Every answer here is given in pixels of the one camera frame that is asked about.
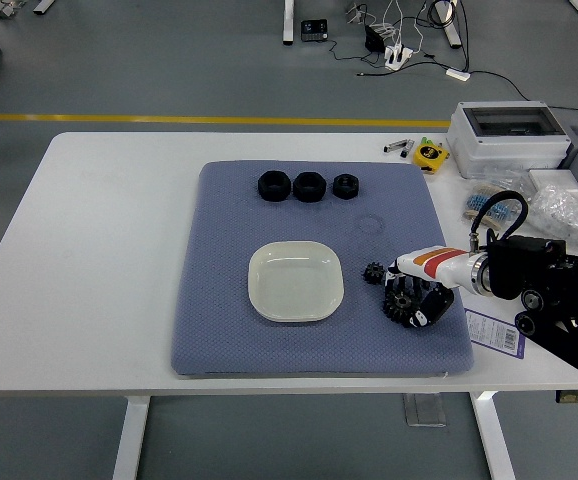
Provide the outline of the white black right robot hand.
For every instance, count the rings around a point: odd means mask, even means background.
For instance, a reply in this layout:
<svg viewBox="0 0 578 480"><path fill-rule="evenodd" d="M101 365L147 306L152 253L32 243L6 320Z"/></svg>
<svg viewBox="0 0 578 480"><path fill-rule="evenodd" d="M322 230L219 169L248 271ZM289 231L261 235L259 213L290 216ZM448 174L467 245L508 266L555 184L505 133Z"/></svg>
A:
<svg viewBox="0 0 578 480"><path fill-rule="evenodd" d="M404 327L435 324L453 304L453 289L474 292L474 262L466 251L433 246L399 256L385 277L383 312Z"/></svg>

